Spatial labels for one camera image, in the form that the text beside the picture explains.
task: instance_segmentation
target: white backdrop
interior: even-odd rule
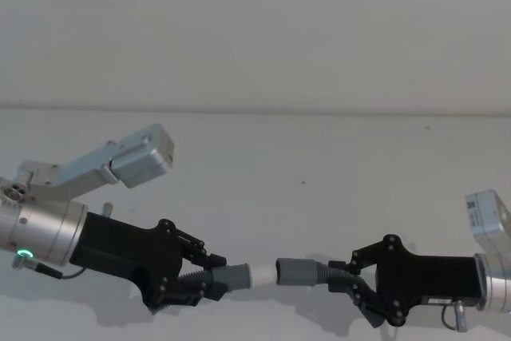
[[[25,159],[67,162],[160,122],[176,142],[167,175],[80,200],[149,228],[161,217],[230,264],[277,257],[345,260],[400,235],[421,254],[479,251],[464,196],[495,188],[511,204],[511,121],[485,118],[301,117],[0,110],[0,174]],[[9,339],[509,339],[505,315],[469,310],[468,335],[444,329],[437,307],[412,310],[397,333],[372,329],[326,287],[261,288],[151,316],[137,289],[87,271],[55,281],[0,261],[0,328]],[[68,272],[76,268],[69,267]]]

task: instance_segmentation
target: green led light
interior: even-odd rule
[[[33,258],[34,254],[31,251],[29,251],[28,249],[19,249],[18,256]]]

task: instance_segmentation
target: white tube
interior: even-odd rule
[[[277,268],[275,265],[264,265],[263,267],[250,267],[250,287],[277,283]]]

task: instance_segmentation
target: metal cylinder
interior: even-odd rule
[[[68,262],[78,241],[87,206],[74,201],[39,201],[31,196],[0,198],[0,248],[27,249],[56,265]]]
[[[479,311],[511,312],[511,264],[498,255],[474,256],[481,284]]]

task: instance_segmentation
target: black cable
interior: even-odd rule
[[[75,277],[78,277],[81,273],[85,272],[86,269],[87,268],[82,268],[78,272],[73,273],[72,275],[63,276],[63,277],[61,277],[61,280],[71,280],[71,279],[74,279]]]
[[[442,323],[444,324],[444,327],[446,327],[447,329],[450,329],[451,331],[455,331],[456,327],[449,325],[446,321],[446,309],[447,309],[447,305],[444,305],[444,307],[442,308]]]

